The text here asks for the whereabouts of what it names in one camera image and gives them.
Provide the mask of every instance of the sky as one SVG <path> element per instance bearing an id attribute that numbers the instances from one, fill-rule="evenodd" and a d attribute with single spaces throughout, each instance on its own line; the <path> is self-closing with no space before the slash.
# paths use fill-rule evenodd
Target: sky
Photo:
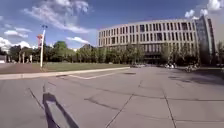
<path id="1" fill-rule="evenodd" d="M 1 0 L 0 47 L 36 47 L 43 24 L 48 45 L 60 40 L 80 48 L 97 46 L 101 28 L 210 14 L 224 19 L 224 0 Z"/>

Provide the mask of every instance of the modern building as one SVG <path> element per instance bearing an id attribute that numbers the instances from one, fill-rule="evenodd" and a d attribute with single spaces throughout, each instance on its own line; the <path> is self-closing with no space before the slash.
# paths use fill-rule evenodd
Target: modern building
<path id="1" fill-rule="evenodd" d="M 211 19 L 202 16 L 198 20 L 154 20 L 116 25 L 99 31 L 99 47 L 126 47 L 139 44 L 144 47 L 145 61 L 156 63 L 161 57 L 161 46 L 168 43 L 179 51 L 187 46 L 192 54 L 199 43 L 213 51 L 214 33 Z"/>

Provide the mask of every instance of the lamp post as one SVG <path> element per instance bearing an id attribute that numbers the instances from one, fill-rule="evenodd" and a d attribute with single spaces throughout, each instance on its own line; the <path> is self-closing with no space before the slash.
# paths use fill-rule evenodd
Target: lamp post
<path id="1" fill-rule="evenodd" d="M 43 67 L 43 52 L 44 52 L 44 38 L 45 38 L 45 32 L 47 25 L 42 25 L 43 30 L 43 35 L 42 35 L 42 42 L 41 42 L 41 52 L 40 52 L 40 67 Z"/>

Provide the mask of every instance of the green lawn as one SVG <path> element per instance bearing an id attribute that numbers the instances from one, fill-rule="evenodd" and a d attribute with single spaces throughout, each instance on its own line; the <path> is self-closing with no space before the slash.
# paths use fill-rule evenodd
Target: green lawn
<path id="1" fill-rule="evenodd" d="M 91 69 L 105 69 L 105 68 L 121 68 L 128 65 L 121 64 L 95 64 L 95 63 L 45 63 L 44 69 L 47 72 L 60 71 L 77 71 L 77 70 L 91 70 Z"/>

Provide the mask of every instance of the paved plaza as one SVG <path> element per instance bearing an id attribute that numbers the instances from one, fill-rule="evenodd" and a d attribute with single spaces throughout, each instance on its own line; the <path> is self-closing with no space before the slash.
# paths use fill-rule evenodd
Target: paved plaza
<path id="1" fill-rule="evenodd" d="M 224 80 L 156 67 L 1 80 L 0 128 L 224 128 Z"/>

